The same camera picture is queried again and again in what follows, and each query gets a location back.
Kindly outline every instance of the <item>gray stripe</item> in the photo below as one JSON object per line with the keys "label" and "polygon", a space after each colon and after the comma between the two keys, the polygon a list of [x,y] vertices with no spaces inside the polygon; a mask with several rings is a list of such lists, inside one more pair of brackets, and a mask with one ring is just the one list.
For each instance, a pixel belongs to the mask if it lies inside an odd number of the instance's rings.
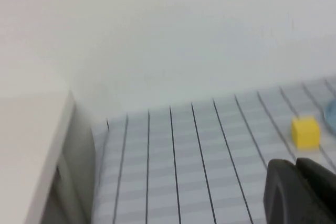
{"label": "gray stripe", "polygon": [[[256,202],[260,201],[260,195],[255,196],[254,198],[257,200]],[[225,208],[225,207],[233,207],[233,206],[240,206],[244,205],[243,198],[241,196],[235,198],[226,198],[226,199],[218,199],[213,200],[214,208]],[[209,201],[201,201],[195,202],[187,205],[181,205],[181,214],[186,214],[189,212],[198,212],[204,211],[209,207]],[[170,206],[170,207],[161,207],[161,208],[154,208],[148,209],[148,217],[151,218],[160,218],[164,216],[175,216],[177,214],[177,206]],[[133,211],[127,212],[124,214],[119,214],[117,216],[118,222],[125,223],[125,222],[132,222],[143,218],[144,211]]]}
{"label": "gray stripe", "polygon": [[[240,181],[242,183],[251,183],[251,182],[264,182],[266,174],[249,174],[240,176]],[[218,187],[227,187],[238,184],[238,180],[236,176],[230,177],[222,177],[222,178],[213,178],[209,179],[210,189],[218,188]],[[178,185],[179,190],[186,192],[186,191],[194,191],[202,189],[206,186],[205,180],[201,181],[194,181],[188,183],[179,183]],[[145,189],[140,190],[132,190],[132,191],[124,191],[120,192],[119,200],[133,200],[143,198],[146,193]],[[154,187],[149,188],[149,195],[151,197],[156,196],[163,196],[167,194],[176,194],[176,185],[168,185],[168,186],[161,186],[161,187]],[[114,199],[115,194],[105,194],[99,197],[99,202],[109,202],[111,199]]]}

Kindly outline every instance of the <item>white wall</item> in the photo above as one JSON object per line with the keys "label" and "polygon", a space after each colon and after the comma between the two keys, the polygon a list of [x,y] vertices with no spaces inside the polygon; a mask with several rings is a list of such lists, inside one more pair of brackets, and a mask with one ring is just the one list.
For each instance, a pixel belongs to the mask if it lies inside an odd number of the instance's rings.
{"label": "white wall", "polygon": [[96,117],[336,72],[336,0],[0,0]]}

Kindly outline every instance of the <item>yellow cube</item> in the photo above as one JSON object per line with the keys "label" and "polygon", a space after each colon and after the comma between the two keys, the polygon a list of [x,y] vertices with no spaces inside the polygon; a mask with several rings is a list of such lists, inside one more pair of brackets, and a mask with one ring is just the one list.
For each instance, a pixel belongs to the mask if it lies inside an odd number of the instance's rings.
{"label": "yellow cube", "polygon": [[313,116],[293,118],[292,138],[297,148],[318,148],[320,128]]}

